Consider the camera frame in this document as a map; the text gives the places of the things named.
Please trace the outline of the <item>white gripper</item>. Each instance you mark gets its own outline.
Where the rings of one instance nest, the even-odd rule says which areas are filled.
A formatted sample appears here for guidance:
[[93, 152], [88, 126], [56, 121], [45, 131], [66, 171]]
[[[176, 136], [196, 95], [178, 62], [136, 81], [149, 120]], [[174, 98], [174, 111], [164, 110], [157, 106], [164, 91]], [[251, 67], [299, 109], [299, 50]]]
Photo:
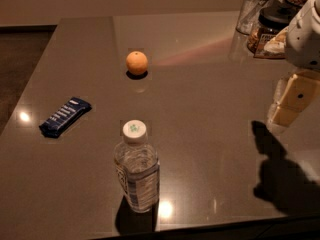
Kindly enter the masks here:
[[283, 133], [320, 96], [320, 0], [308, 0], [291, 20], [285, 57], [292, 65], [306, 69], [297, 69], [278, 81], [267, 114], [272, 134]]

